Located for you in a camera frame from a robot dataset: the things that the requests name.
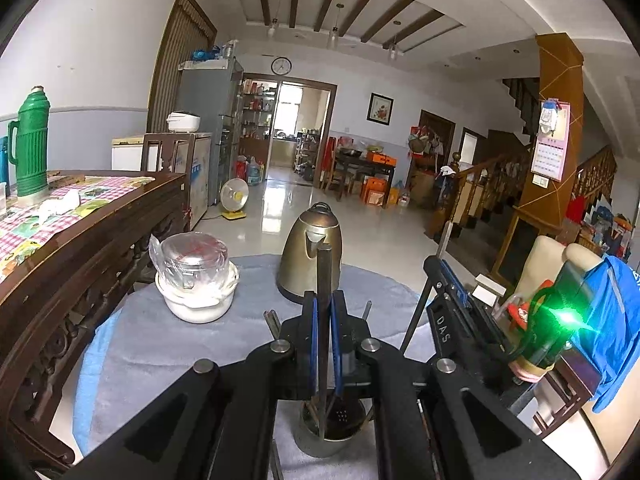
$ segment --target gray refrigerator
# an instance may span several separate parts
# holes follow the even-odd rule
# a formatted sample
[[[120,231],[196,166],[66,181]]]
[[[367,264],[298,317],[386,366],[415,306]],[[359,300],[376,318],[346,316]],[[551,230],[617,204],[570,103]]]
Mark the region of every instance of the gray refrigerator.
[[[175,105],[176,111],[200,117],[199,132],[211,133],[209,205],[218,203],[222,185],[236,173],[244,75],[236,58],[216,60],[213,66],[182,70]]]

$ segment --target pendant light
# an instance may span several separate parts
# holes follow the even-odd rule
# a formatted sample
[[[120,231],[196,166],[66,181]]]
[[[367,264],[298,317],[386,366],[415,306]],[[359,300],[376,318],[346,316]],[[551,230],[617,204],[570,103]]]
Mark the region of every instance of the pendant light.
[[[398,20],[394,20],[394,25],[402,25],[402,22]],[[395,61],[398,58],[398,45],[396,44],[396,37],[398,36],[398,32],[394,34],[394,40],[389,45],[389,61]]]
[[[267,40],[273,41],[276,36],[276,30],[280,23],[278,22],[278,14],[280,13],[280,4],[283,0],[278,0],[278,9],[276,10],[275,17],[271,20],[271,25],[269,25],[269,30],[267,30]]]
[[[334,28],[329,32],[329,39],[326,42],[326,47],[329,50],[335,50],[338,48],[338,17],[340,16],[340,10],[344,8],[343,4],[335,4],[338,7],[338,12],[335,15],[335,24]]]

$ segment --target blue jacket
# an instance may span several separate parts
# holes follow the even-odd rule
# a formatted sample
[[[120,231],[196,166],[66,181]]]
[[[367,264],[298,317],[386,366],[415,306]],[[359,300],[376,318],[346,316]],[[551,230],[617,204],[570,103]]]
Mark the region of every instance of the blue jacket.
[[[581,329],[572,338],[600,372],[602,378],[593,396],[593,411],[599,413],[613,400],[640,354],[640,275],[615,256],[585,276],[593,291],[585,322],[596,332]]]

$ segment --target calendar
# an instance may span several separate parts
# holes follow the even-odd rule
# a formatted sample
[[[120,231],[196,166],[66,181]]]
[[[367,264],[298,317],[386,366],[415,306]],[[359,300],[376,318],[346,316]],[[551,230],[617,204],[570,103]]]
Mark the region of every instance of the calendar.
[[[531,173],[549,177],[560,182],[564,170],[564,159],[569,139],[571,107],[569,103],[558,103],[558,124],[548,134],[538,132],[536,149],[533,153]]]

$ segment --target gold kettle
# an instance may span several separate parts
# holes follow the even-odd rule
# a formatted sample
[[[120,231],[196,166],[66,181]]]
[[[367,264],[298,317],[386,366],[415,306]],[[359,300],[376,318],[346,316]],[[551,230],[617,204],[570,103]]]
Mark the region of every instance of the gold kettle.
[[[288,300],[302,304],[306,290],[317,291],[316,255],[322,243],[332,247],[331,290],[335,290],[340,281],[342,233],[329,205],[317,202],[298,217],[282,251],[276,284]]]

